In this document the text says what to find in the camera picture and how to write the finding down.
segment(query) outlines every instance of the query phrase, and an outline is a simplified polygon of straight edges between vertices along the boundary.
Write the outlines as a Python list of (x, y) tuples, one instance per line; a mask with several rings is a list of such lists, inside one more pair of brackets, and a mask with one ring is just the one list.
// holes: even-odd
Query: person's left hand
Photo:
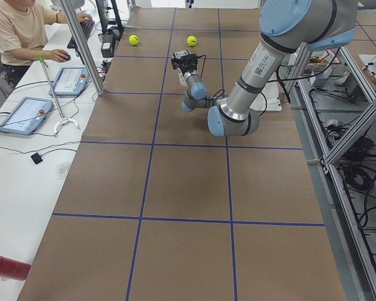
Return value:
[(77, 14), (76, 17), (79, 22), (92, 22), (92, 16), (90, 14), (80, 13)]

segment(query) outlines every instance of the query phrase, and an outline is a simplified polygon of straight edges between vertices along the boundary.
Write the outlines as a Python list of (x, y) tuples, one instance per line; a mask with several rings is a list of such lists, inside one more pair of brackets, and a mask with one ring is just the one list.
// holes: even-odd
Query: white tripod stand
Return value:
[(58, 102), (58, 99), (57, 99), (57, 96), (56, 96), (56, 93), (55, 93), (55, 89), (53, 88), (53, 85), (51, 84), (50, 77), (49, 77), (48, 72), (46, 70), (46, 68), (49, 68), (49, 66), (44, 62), (43, 55), (38, 55), (38, 58), (39, 58), (40, 63), (42, 64), (44, 75), (46, 75), (46, 79), (48, 81), (51, 93), (53, 94), (53, 98), (54, 98), (56, 105), (57, 105), (58, 113), (60, 114), (60, 121), (57, 122), (55, 124), (55, 127), (54, 127), (55, 135), (60, 131), (61, 127), (64, 124), (67, 124), (68, 122), (71, 122), (71, 123), (75, 124), (76, 127), (80, 128), (79, 125), (78, 125), (78, 122), (75, 119), (66, 118), (64, 116), (63, 111), (62, 111), (61, 106), (60, 106), (60, 103)]

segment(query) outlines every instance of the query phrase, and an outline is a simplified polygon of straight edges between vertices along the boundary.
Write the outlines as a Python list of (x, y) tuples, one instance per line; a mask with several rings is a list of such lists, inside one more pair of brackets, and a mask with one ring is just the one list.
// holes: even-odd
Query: white and blue device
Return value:
[(0, 132), (30, 135), (51, 111), (50, 99), (24, 97), (0, 125)]
[(61, 67), (53, 81), (56, 96), (77, 97), (85, 89), (89, 79), (88, 70), (84, 66)]

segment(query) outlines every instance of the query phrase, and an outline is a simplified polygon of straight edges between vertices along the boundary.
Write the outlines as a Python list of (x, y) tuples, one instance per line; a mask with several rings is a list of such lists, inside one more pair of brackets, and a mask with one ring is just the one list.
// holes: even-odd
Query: person's arm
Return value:
[(53, 60), (62, 63), (67, 60), (67, 52), (62, 49), (54, 50), (34, 50), (27, 48), (17, 48), (8, 51), (18, 60), (39, 60), (38, 55), (43, 55), (45, 60)]
[[(92, 22), (92, 16), (90, 14), (80, 13), (80, 14), (77, 14), (76, 17), (78, 18), (79, 22), (86, 22), (86, 21)], [(59, 23), (59, 24), (67, 23), (67, 20), (63, 13), (57, 13), (56, 23)]]

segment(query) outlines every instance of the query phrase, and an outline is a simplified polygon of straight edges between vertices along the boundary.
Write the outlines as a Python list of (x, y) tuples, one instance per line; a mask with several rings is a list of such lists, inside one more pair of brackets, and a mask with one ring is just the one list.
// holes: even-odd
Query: person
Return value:
[[(78, 14), (79, 22), (92, 21), (89, 14)], [(16, 86), (42, 54), (45, 60), (62, 63), (69, 58), (63, 49), (43, 50), (48, 39), (46, 24), (65, 24), (62, 13), (56, 13), (36, 0), (0, 0), (0, 53), (6, 79)]]

